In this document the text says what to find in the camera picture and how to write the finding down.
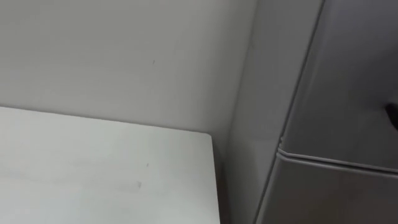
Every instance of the refrigerator door handle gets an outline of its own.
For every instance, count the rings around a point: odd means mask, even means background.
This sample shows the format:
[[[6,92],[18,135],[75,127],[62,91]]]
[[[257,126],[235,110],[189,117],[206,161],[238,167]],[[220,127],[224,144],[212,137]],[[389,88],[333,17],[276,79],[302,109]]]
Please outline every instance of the refrigerator door handle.
[[[391,124],[398,131],[398,104],[389,103],[385,107],[388,117],[390,118]]]

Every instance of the table top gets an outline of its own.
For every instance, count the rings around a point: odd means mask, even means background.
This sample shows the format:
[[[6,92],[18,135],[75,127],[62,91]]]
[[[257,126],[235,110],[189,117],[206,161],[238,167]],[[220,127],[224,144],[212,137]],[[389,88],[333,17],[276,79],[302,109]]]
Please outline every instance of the table top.
[[[0,107],[0,223],[219,224],[211,137]]]

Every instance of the gray appliance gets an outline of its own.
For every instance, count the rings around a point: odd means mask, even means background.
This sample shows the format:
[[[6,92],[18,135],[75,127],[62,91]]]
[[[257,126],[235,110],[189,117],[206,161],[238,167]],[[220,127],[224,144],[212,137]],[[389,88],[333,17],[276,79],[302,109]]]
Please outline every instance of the gray appliance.
[[[398,223],[398,1],[321,7],[256,223]]]

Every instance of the freezer door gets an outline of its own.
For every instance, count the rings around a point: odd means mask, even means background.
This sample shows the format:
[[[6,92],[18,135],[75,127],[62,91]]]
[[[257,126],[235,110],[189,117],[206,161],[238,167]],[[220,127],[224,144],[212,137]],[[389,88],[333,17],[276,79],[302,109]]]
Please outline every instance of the freezer door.
[[[398,1],[327,1],[284,133],[282,150],[394,171],[398,131]]]
[[[398,223],[398,176],[277,156],[257,224]]]

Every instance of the white wall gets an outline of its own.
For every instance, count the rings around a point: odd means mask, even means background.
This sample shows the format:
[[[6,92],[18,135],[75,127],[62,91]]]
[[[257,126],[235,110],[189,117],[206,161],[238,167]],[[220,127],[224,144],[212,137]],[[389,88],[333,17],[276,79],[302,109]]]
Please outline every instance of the white wall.
[[[224,148],[256,0],[2,0],[0,105],[210,133]]]
[[[259,0],[226,171],[234,224],[253,223],[322,0]]]

